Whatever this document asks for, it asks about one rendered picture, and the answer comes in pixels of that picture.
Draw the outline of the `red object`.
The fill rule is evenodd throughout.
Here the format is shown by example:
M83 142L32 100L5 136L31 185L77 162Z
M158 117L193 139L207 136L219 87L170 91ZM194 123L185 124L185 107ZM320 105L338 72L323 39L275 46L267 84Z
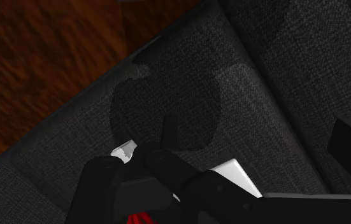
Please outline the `red object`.
M145 212L129 215L126 224L157 224L157 222Z

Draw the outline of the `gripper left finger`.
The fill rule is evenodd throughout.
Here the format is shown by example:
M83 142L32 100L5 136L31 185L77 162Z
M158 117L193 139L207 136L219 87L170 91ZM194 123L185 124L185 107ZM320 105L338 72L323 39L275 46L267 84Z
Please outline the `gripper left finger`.
M113 224L115 195L123 178L121 159L90 159L83 167L64 224Z

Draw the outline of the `dark grey fabric sofa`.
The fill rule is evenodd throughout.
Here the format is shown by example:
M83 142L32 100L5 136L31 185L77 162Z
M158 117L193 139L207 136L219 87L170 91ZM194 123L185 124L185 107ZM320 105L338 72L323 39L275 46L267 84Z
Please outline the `dark grey fabric sofa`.
M64 224L82 167L180 117L179 157L231 158L263 193L351 194L327 152L351 122L351 0L202 4L0 158L0 224Z

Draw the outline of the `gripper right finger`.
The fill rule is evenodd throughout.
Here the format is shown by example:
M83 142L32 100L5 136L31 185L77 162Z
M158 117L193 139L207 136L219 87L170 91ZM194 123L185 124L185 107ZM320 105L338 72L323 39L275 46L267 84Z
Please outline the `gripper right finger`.
M215 171L198 171L172 153L177 145L177 117L167 115L160 146L145 155L144 166L180 199L188 220L205 212L219 224L351 224L351 199L293 193L256 197Z

